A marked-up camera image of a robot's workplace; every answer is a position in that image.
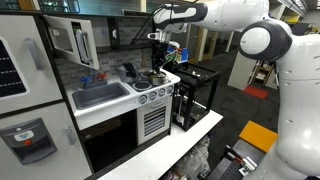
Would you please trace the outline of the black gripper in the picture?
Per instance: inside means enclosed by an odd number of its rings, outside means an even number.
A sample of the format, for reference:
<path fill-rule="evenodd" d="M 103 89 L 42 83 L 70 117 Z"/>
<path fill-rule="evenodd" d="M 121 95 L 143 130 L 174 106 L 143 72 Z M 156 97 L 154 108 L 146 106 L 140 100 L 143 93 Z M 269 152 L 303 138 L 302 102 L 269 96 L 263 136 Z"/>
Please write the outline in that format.
<path fill-rule="evenodd" d="M 167 54 L 168 47 L 176 47 L 177 43 L 171 40 L 171 32 L 165 32 L 160 29 L 157 29 L 153 33 L 149 33 L 147 38 L 154 43 L 151 55 L 153 73 L 161 74 L 161 70 L 167 63 L 165 56 Z"/>

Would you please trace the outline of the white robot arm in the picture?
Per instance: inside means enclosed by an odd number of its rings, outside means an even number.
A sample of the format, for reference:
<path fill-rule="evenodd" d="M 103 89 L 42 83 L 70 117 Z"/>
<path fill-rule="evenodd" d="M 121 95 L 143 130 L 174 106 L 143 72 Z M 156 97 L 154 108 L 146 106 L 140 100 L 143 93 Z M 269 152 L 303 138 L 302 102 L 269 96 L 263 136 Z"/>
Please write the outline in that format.
<path fill-rule="evenodd" d="M 269 0 L 211 0 L 163 4 L 152 13 L 148 37 L 172 44 L 189 24 L 240 33 L 238 51 L 276 67 L 279 88 L 277 139 L 243 180 L 306 180 L 320 176 L 320 35 L 298 36 L 269 16 Z"/>

